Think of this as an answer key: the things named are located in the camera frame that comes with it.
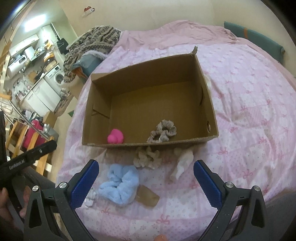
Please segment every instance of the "ceiling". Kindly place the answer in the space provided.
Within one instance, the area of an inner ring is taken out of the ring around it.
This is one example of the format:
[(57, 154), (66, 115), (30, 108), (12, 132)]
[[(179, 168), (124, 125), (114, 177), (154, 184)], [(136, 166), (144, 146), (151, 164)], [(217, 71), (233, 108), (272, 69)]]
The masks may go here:
[[(29, 32), (25, 31), (25, 24), (30, 19), (45, 14), (46, 20), (45, 23)], [(16, 32), (13, 40), (12, 40), (12, 46), (18, 44), (19, 42), (23, 41), (24, 39), (36, 34), (41, 27), (49, 25), (51, 22), (58, 21), (60, 19), (67, 18), (63, 9), (60, 7), (58, 0), (37, 0), (35, 6), (31, 9), (31, 11), (28, 13), (24, 21), (22, 22), (22, 25), (19, 27), (18, 31)]]

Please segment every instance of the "bed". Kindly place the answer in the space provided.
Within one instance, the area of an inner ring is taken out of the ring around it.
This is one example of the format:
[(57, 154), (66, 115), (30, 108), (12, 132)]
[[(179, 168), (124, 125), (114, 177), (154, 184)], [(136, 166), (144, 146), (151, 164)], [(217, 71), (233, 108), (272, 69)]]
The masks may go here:
[[(229, 30), (180, 20), (151, 31), (124, 31), (95, 73), (111, 72), (143, 61), (189, 53), (198, 46), (198, 59), (211, 81), (211, 96), (219, 137), (194, 149), (224, 181), (237, 187), (258, 185), (268, 203), (283, 192), (296, 191), (296, 79), (265, 51)], [(82, 146), (82, 126), (91, 80), (80, 94), (68, 129), (64, 162), (57, 184), (69, 181), (89, 159), (100, 164), (94, 183), (107, 180), (112, 163), (132, 164), (134, 151)], [(197, 183), (192, 165), (179, 181), (168, 177), (176, 164), (172, 150), (161, 153), (157, 170), (140, 170), (140, 183), (160, 196), (148, 209), (137, 202), (118, 207), (98, 198), (92, 207), (76, 209), (95, 238), (194, 240), (216, 213)]]

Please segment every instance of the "ceiling light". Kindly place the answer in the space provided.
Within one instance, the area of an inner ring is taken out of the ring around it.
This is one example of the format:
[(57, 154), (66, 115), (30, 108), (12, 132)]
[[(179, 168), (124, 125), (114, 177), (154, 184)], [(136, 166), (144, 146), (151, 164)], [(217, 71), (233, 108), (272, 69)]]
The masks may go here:
[(45, 23), (45, 14), (36, 16), (25, 23), (25, 31), (29, 32), (36, 29)]

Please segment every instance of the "screw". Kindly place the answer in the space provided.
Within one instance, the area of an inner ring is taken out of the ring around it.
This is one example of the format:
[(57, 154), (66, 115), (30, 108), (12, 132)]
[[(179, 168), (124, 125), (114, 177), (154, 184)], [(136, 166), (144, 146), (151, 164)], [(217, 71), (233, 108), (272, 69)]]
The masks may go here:
[(232, 182), (226, 182), (225, 184), (228, 188), (233, 188), (234, 186)]
[(66, 186), (67, 186), (67, 183), (60, 183), (60, 184), (59, 184), (59, 187), (60, 187), (60, 188), (65, 188)]
[(38, 186), (33, 186), (33, 188), (32, 188), (32, 191), (33, 191), (33, 192), (37, 192), (37, 191), (38, 191), (38, 189), (39, 189), (39, 187), (38, 187)]
[(255, 191), (259, 192), (261, 189), (258, 186), (254, 186)]

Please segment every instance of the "hand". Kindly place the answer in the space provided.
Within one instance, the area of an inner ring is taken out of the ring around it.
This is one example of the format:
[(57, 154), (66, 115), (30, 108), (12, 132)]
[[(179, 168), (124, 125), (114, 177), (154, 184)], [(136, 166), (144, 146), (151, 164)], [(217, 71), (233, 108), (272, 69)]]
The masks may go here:
[(161, 235), (158, 235), (158, 236), (154, 239), (154, 241), (168, 241), (168, 239), (167, 239), (167, 237), (166, 237), (165, 235), (161, 234)]
[[(31, 194), (31, 189), (26, 186), (24, 189), (24, 208), (20, 211), (20, 216), (22, 218), (24, 218), (26, 216), (26, 211), (27, 211), (27, 205), (29, 202), (29, 198), (30, 198), (30, 194)], [(8, 222), (13, 222), (13, 218), (6, 206), (7, 201), (8, 201), (8, 191), (6, 188), (2, 188), (2, 190), (0, 191), (0, 216), (5, 219)]]

